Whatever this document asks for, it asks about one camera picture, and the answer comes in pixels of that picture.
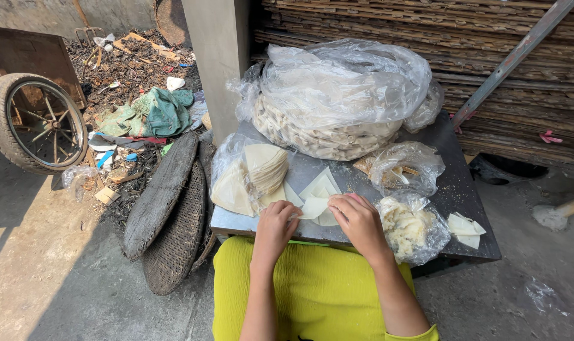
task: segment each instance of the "concrete pillar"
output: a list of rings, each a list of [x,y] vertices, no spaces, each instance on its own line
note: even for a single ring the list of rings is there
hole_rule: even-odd
[[[209,118],[219,144],[235,132],[240,96],[226,82],[249,67],[249,0],[182,0]]]

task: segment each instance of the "wheelbarrow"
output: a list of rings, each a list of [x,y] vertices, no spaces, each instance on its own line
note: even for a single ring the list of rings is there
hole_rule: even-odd
[[[87,151],[85,95],[62,37],[0,28],[0,151],[37,174],[59,174]]]

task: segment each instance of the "yellow skirt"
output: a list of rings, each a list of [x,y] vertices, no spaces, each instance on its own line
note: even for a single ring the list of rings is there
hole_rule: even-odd
[[[233,236],[214,258],[216,341],[238,340],[249,295],[253,239]],[[407,264],[399,266],[415,293]],[[436,325],[416,337],[386,333],[373,271],[344,248],[289,244],[274,270],[278,340],[438,341]]]

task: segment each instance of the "wheelbarrow wheel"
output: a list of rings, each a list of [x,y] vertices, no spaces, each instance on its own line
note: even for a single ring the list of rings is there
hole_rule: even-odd
[[[0,77],[0,150],[11,162],[59,174],[83,161],[86,135],[80,111],[56,83],[34,74]]]

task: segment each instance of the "black tire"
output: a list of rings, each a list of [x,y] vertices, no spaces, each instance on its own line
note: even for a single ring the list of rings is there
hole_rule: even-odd
[[[26,81],[41,82],[56,89],[62,94],[62,100],[65,102],[65,105],[69,107],[71,118],[74,119],[76,117],[79,119],[80,127],[84,131],[84,138],[82,138],[82,141],[79,141],[80,150],[76,151],[75,155],[71,157],[72,160],[69,165],[54,167],[36,160],[28,151],[25,150],[25,148],[21,146],[17,136],[14,135],[14,130],[9,122],[10,119],[8,119],[7,104],[8,101],[10,101],[9,96],[13,89]],[[35,74],[8,74],[0,77],[0,151],[12,163],[26,171],[36,174],[60,174],[67,168],[83,161],[87,151],[86,135],[87,128],[85,127],[85,120],[83,119],[79,109],[72,98],[55,82]]]

